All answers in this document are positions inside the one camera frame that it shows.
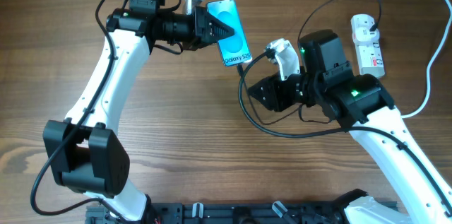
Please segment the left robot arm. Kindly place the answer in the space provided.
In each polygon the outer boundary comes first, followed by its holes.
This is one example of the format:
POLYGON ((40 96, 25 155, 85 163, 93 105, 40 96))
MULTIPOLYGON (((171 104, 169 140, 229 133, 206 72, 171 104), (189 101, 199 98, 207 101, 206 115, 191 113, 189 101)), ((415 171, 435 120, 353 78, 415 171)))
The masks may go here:
POLYGON ((161 223, 150 197, 129 179, 130 159, 118 139, 131 87, 154 49, 195 51, 231 37, 203 0, 124 0, 99 26, 105 45, 87 86, 64 120, 47 122, 44 171, 87 202, 102 204, 102 222, 161 223))

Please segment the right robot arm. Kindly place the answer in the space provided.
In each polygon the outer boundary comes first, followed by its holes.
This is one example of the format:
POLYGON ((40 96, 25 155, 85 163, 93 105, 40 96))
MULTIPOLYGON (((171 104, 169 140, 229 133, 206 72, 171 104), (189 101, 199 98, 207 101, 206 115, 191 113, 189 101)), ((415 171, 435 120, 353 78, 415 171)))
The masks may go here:
POLYGON ((296 46, 272 41, 263 56, 277 65, 276 74, 250 88, 240 87, 266 109, 321 107, 338 131, 349 133, 370 154, 406 208, 384 208, 363 191, 338 200, 334 221, 345 223, 450 223, 451 187, 408 131, 393 98, 373 75, 354 75, 340 38, 320 30, 296 46))

